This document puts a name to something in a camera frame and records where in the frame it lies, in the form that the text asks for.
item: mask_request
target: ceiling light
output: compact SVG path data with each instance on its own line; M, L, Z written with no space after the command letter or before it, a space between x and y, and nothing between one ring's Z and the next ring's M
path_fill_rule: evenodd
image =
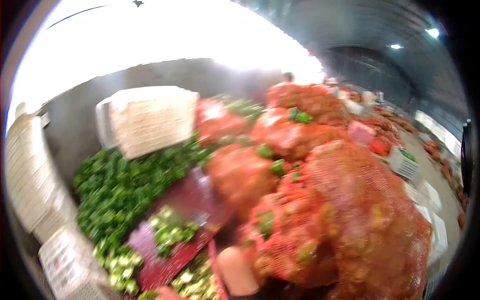
M425 31L428 32L434 38L437 38L440 35L440 32L438 31L437 28L433 28L433 29L429 29L429 30L425 29Z

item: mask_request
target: stacked white crates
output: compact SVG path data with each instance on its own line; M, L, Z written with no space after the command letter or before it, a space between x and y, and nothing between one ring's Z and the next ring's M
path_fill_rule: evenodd
M20 115L7 134L7 190L28 233L45 243L60 227L76 226L77 207L48 150L41 118Z
M65 226L40 248L38 257L58 300L121 300L93 256L94 246L77 228Z

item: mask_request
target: pile of vegetables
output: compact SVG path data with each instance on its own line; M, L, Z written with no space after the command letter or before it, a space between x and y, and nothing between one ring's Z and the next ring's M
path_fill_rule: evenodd
M110 273L108 277L110 287L120 292L125 291L129 295L136 295L139 288L133 273L143 263L141 255L128 246L122 246L115 252L109 252L105 258L102 251L104 242L105 240L102 240L95 247L94 256L98 259L100 266Z
M198 225L192 222L182 222L180 217L169 206L163 206L158 214L148 221L156 230L156 253L162 258L169 258L175 243L192 240L198 231Z
M250 124L255 123L255 121L265 112L264 106L252 104L251 100L235 100L229 95L217 95L214 98L225 104L229 113L246 118Z
M115 290L131 295L138 292L130 271L140 266L142 259L128 246L122 246L122 240L156 197L214 151L212 147L201 149L197 139L195 133L181 145L132 161L122 158L118 151L108 154L100 150L82 163L74 179L81 202L78 225L96 244L95 257L110 272Z
M210 260L206 252L195 256L188 265L179 272L169 285L180 297L190 300L220 300L217 285L213 278ZM142 293L138 300L155 300L158 293L149 290Z
M313 117L308 112L301 112L298 107L288 109L288 119L296 123L308 124Z

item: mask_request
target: crate of green peppers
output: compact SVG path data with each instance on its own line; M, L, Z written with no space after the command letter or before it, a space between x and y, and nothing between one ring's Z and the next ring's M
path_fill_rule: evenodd
M408 180L415 178L420 167L413 155L397 146L392 147L387 160L393 172Z

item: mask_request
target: person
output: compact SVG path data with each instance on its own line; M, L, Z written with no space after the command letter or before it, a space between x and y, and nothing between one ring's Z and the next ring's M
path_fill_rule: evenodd
M284 82L292 83L293 82L293 73L292 72L285 72L283 73Z
M223 250L216 259L217 267L230 294L230 300L260 300L255 276L239 247L229 247ZM182 300L169 287L156 289L156 300Z

